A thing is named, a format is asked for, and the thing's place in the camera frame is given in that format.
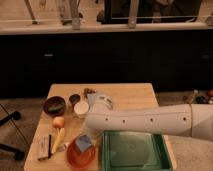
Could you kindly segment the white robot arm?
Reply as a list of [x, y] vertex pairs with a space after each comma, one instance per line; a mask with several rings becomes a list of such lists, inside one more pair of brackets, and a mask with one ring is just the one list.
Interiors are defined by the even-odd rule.
[[85, 125], [92, 131], [118, 130], [213, 141], [213, 105], [182, 104], [134, 110], [94, 107]]

